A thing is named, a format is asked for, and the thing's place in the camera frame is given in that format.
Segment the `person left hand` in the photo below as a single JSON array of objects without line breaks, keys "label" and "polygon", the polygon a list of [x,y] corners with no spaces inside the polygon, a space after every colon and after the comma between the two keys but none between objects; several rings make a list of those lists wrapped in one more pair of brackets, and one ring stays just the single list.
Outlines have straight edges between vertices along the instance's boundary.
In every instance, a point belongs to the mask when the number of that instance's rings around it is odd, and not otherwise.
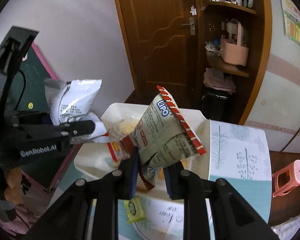
[{"label": "person left hand", "polygon": [[7,188],[4,197],[14,205],[23,204],[23,191],[21,187],[22,171],[20,167],[11,169],[6,175]]}]

